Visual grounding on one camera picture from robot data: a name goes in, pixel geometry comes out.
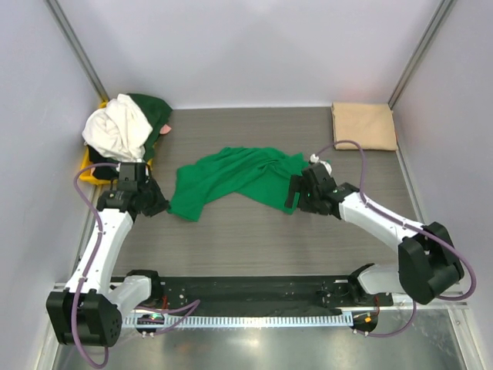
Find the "bright green t-shirt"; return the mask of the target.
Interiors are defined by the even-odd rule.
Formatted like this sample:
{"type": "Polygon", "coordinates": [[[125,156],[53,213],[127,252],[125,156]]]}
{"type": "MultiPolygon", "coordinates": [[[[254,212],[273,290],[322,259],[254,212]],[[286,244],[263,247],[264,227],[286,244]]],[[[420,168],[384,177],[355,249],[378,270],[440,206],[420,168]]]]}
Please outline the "bright green t-shirt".
{"type": "Polygon", "coordinates": [[[309,166],[302,153],[286,154],[273,147],[225,147],[176,171],[176,187],[169,213],[197,222],[203,208],[232,193],[292,214],[285,206],[290,179],[309,166]]]}

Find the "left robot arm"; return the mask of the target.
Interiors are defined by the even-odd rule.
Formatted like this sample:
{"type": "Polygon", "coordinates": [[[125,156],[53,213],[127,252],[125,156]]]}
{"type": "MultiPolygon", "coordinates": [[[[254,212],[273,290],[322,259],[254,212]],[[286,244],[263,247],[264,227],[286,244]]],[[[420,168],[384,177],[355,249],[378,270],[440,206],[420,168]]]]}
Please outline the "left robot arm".
{"type": "Polygon", "coordinates": [[[140,304],[157,307],[163,286],[157,271],[132,270],[111,286],[119,252],[139,215],[155,216],[169,206],[149,165],[122,162],[116,187],[90,207],[95,226],[76,270],[58,291],[51,291],[46,309],[61,345],[112,347],[122,320],[140,304]]]}

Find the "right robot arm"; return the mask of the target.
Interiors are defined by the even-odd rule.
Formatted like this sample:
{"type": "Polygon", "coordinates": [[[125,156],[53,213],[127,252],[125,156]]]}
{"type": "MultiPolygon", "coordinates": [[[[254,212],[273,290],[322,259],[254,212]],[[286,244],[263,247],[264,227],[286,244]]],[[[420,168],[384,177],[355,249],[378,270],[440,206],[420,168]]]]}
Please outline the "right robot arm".
{"type": "Polygon", "coordinates": [[[336,184],[326,165],[312,164],[293,175],[285,204],[353,224],[397,255],[394,265],[368,264],[350,275],[347,296],[355,304],[366,304],[383,293],[406,294],[419,304],[428,304],[464,277],[445,226],[409,220],[349,183],[336,184]]]}

